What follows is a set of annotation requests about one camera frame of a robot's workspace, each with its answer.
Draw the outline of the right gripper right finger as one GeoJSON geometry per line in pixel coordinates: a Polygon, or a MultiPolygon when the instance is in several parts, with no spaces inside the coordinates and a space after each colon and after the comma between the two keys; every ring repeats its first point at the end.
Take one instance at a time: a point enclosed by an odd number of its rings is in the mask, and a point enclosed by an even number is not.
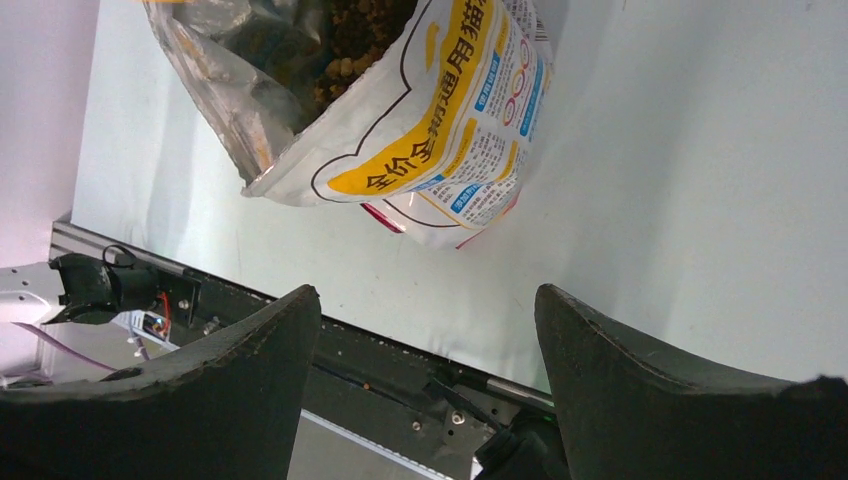
{"type": "Polygon", "coordinates": [[[846,477],[845,379],[723,365],[552,284],[534,318],[572,478],[846,477]]]}

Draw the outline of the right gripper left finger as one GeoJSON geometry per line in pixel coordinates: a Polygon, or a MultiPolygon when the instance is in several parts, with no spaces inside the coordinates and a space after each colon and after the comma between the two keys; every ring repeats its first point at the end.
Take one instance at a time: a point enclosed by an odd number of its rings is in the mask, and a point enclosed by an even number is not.
{"type": "Polygon", "coordinates": [[[303,285],[98,381],[5,390],[5,479],[284,479],[321,328],[303,285]]]}

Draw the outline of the pet food bag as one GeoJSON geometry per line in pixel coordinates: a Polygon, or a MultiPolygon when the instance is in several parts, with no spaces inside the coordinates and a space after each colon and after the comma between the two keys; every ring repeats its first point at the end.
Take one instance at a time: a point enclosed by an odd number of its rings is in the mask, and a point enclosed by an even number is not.
{"type": "Polygon", "coordinates": [[[459,248],[515,204],[552,77],[531,1],[415,1],[320,112],[332,1],[147,1],[151,30],[244,180],[292,207],[358,204],[459,248]]]}

